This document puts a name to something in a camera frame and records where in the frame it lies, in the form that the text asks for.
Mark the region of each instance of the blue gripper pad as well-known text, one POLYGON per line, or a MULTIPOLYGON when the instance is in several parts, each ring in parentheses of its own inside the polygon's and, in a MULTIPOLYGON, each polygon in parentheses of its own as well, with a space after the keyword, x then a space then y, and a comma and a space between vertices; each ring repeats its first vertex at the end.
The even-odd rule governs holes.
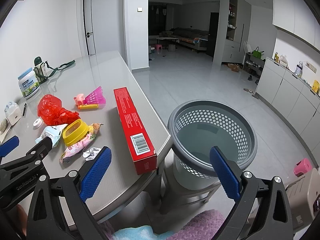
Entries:
POLYGON ((6 157, 13 149, 19 146, 19 138, 13 136, 4 144, 0 145, 0 157, 6 157))
POLYGON ((240 199, 239 181, 215 147, 210 150, 210 163, 217 173, 228 198, 237 202, 240 199))
POLYGON ((111 150, 106 148, 82 179, 81 191, 79 195, 83 202, 93 196, 110 163, 111 150))

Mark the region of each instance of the pink stool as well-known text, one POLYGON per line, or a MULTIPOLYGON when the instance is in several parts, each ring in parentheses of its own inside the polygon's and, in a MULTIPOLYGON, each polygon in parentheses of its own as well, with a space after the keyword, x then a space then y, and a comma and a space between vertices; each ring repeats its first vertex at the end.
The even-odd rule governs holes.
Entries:
POLYGON ((156 47, 158 54, 159 54, 159 48, 161 48, 161 52, 162 52, 162 45, 161 44, 156 44, 155 47, 156 47))
POLYGON ((297 177, 300 177, 303 174, 306 174, 308 171, 312 170, 312 165, 307 158, 304 158, 297 163, 297 166, 293 169, 294 174, 297 177))

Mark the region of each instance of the red plastic bag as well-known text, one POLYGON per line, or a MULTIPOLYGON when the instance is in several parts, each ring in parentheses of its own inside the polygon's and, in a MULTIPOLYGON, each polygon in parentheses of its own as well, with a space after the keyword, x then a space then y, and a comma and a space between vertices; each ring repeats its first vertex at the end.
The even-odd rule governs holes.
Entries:
POLYGON ((53 95, 45 95, 38 104, 38 116, 46 125, 71 124, 80 119, 78 112, 71 112, 62 107, 59 98, 53 95))

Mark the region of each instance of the green strap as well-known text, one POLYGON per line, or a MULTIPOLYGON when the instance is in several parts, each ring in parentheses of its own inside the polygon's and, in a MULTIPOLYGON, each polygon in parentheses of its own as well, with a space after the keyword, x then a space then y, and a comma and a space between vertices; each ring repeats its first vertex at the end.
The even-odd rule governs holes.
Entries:
POLYGON ((70 67, 71 65, 73 65, 75 62, 76 62, 76 61, 73 60, 73 61, 70 61, 70 62, 68 62, 68 63, 62 64, 60 67, 52 68, 52 67, 49 66, 48 62, 46 61, 45 63, 47 64, 47 67, 50 68, 50 69, 53 69, 53 71, 51 72, 51 74, 50 74, 49 76, 44 76, 44 75, 40 75, 40 74, 36 73, 36 75, 37 75, 38 77, 40 77, 40 78, 50 78, 50 77, 52 77, 58 70, 59 70, 59 71, 60 71, 60 70, 64 70, 64 69, 70 67))

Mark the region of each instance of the trash bin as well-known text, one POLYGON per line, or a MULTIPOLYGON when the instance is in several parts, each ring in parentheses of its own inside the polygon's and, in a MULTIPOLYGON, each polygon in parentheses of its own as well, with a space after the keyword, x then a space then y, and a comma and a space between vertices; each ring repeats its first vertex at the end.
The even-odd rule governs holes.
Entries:
POLYGON ((171 113, 168 129, 175 153, 173 174, 181 186, 190 190, 203 189, 218 180, 209 159, 213 146, 242 170, 257 153, 252 126, 239 112, 219 102, 183 103, 171 113))
POLYGON ((175 52, 175 51, 176 51, 176 45, 174 45, 174 44, 169 44, 169 45, 168 45, 168 51, 169 51, 169 52, 175 52))

